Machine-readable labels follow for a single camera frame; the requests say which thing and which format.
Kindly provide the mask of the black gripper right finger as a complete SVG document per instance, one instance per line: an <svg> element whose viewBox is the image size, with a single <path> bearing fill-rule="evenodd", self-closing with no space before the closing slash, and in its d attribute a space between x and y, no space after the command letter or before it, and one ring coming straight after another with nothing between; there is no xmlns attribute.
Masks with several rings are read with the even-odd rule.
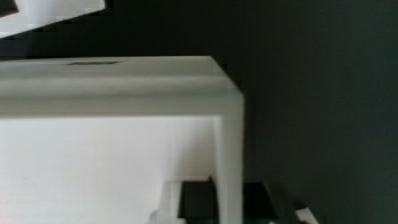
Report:
<svg viewBox="0 0 398 224"><path fill-rule="evenodd" d="M275 183L243 184L243 224L314 224L307 209L294 207L284 187Z"/></svg>

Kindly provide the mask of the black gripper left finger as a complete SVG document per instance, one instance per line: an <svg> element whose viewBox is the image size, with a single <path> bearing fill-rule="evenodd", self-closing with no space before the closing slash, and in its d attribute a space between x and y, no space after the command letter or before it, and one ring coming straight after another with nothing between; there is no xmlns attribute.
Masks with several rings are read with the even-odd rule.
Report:
<svg viewBox="0 0 398 224"><path fill-rule="evenodd" d="M166 181L147 224L218 224L218 199L211 177Z"/></svg>

